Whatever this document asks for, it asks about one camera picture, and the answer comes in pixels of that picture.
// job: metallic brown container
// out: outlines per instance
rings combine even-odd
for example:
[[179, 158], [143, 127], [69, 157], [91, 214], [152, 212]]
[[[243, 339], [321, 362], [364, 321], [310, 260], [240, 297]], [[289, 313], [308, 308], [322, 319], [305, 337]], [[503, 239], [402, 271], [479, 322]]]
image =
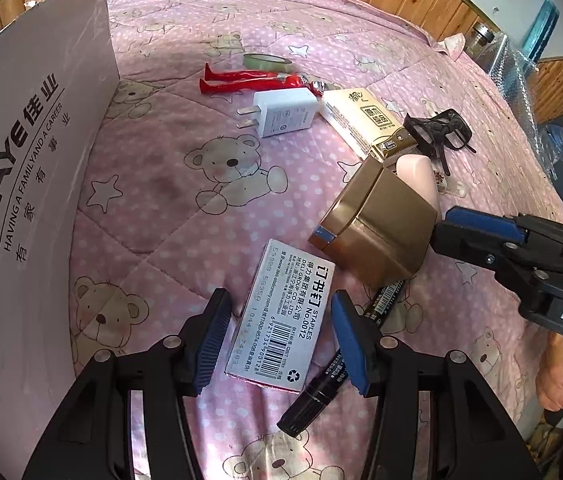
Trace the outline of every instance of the metallic brown container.
[[376, 288], [417, 273], [436, 216], [426, 200], [369, 156], [308, 241]]

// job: blue gripper pad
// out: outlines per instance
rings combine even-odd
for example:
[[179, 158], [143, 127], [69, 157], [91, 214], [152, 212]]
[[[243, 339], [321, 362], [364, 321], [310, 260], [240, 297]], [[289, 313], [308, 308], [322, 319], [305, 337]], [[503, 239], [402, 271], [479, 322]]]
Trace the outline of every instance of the blue gripper pad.
[[216, 288], [206, 305], [206, 309], [202, 314], [199, 314], [200, 317], [207, 318], [204, 320], [207, 327], [195, 356], [196, 368], [194, 370], [193, 389], [197, 395], [202, 392], [205, 386], [208, 386], [212, 378], [230, 321], [231, 309], [232, 302], [228, 292], [225, 289]]
[[477, 229], [522, 245], [525, 232], [510, 218], [494, 216], [473, 209], [455, 206], [446, 213], [445, 220], [469, 229]]
[[365, 395], [370, 388], [370, 381], [366, 375], [366, 356], [349, 320], [351, 314], [356, 317], [359, 315], [345, 290], [337, 290], [333, 294], [330, 312], [351, 383], [360, 394]]

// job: recycling symbol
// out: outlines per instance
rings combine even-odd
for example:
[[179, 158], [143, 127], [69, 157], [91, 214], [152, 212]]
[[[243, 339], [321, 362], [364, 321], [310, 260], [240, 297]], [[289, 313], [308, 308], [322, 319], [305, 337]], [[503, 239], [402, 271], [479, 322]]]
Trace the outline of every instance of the recycling symbol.
[[295, 381], [299, 381], [299, 372], [297, 370], [291, 370], [288, 372], [288, 376], [286, 377], [289, 383], [294, 383]]

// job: black hair claw clip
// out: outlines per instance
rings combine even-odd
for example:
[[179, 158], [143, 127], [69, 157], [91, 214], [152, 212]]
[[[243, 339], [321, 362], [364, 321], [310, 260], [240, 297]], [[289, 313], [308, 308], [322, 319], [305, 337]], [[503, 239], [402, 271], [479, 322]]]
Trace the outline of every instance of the black hair claw clip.
[[457, 111], [449, 108], [430, 119], [418, 119], [406, 114], [404, 127], [417, 141], [419, 150], [429, 158], [439, 158], [444, 173], [450, 176], [444, 147], [458, 152], [468, 148], [477, 153], [469, 145], [473, 137], [472, 130]]

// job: yellow tissue package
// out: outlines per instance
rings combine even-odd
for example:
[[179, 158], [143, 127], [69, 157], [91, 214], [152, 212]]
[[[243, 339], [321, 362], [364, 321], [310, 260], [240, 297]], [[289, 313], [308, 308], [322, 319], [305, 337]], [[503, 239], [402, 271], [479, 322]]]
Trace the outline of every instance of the yellow tissue package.
[[327, 90], [319, 110], [361, 159], [369, 154], [389, 166], [417, 142], [366, 88]]

